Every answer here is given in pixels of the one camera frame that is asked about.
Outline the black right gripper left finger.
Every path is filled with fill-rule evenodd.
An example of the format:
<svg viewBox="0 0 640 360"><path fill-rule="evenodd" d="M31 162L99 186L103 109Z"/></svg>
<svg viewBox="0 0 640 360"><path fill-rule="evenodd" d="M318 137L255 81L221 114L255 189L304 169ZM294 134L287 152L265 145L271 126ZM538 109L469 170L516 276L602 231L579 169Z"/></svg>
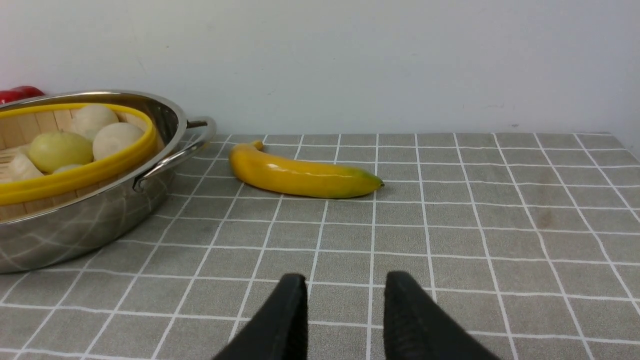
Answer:
<svg viewBox="0 0 640 360"><path fill-rule="evenodd" d="M213 358L306 360L309 344L306 278L283 275L261 308Z"/></svg>

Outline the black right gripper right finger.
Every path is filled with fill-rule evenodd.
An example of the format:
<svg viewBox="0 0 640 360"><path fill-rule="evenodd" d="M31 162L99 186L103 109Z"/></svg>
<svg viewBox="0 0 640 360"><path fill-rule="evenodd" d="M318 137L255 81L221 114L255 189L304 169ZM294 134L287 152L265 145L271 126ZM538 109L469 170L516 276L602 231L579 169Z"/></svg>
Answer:
<svg viewBox="0 0 640 360"><path fill-rule="evenodd" d="M498 360L406 271L386 275L382 338L387 360Z"/></svg>

